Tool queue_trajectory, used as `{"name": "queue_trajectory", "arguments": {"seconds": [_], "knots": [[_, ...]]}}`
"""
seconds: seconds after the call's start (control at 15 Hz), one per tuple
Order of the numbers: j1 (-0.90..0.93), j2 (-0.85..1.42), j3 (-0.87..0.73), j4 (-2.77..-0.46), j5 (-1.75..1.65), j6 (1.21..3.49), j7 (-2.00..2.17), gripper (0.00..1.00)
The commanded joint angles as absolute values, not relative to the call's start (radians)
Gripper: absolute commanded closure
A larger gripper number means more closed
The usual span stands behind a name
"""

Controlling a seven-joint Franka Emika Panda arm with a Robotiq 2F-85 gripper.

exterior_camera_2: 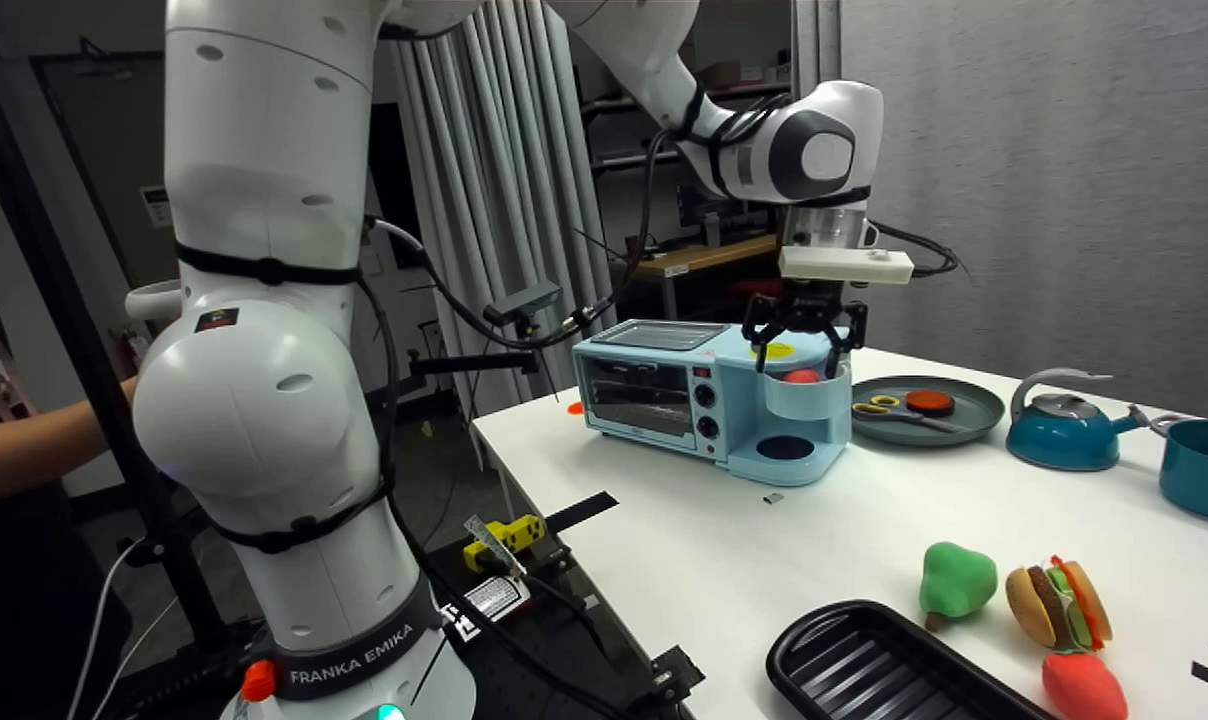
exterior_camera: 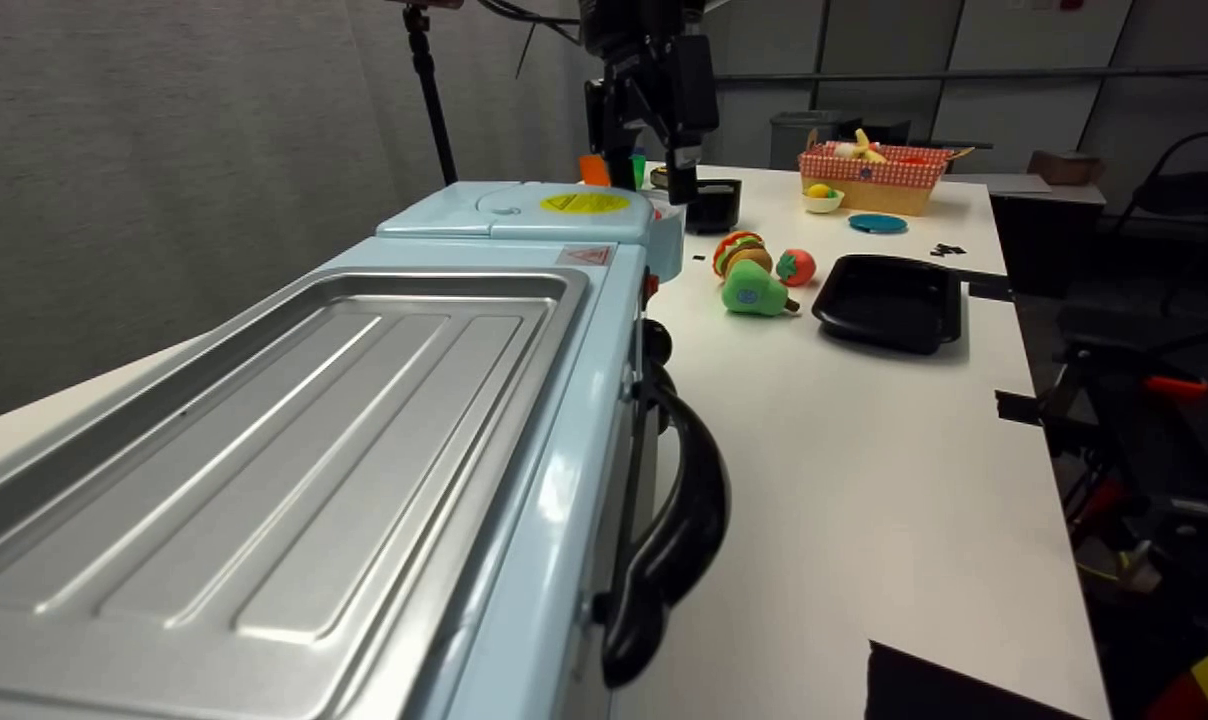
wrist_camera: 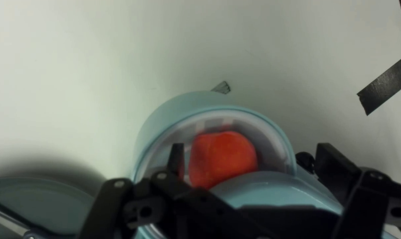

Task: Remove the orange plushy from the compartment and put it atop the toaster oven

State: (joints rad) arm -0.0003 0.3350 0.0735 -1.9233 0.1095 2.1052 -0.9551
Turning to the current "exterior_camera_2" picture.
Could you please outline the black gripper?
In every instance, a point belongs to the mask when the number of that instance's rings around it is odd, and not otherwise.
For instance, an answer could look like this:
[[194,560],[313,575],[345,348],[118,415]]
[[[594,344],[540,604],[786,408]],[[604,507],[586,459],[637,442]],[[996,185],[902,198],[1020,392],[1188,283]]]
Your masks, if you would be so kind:
[[747,297],[740,333],[753,344],[755,359],[767,359],[767,344],[780,333],[823,333],[823,376],[836,376],[849,352],[863,344],[869,309],[859,299],[849,299],[832,281],[762,281]]

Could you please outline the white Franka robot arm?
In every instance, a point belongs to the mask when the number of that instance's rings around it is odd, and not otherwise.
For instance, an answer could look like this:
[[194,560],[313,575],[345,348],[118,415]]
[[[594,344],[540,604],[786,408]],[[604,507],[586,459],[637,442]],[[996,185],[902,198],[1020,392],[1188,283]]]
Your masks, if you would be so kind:
[[143,356],[143,455],[232,545],[267,691],[219,720],[470,720],[480,691],[409,547],[361,392],[375,45],[483,0],[168,0],[162,187],[181,315]]

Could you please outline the person's forearm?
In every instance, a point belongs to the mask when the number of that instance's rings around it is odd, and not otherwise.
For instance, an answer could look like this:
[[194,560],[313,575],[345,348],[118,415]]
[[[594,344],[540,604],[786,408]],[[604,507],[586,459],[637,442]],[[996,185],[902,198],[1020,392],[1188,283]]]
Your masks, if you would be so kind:
[[0,500],[35,491],[109,447],[86,400],[0,424]]

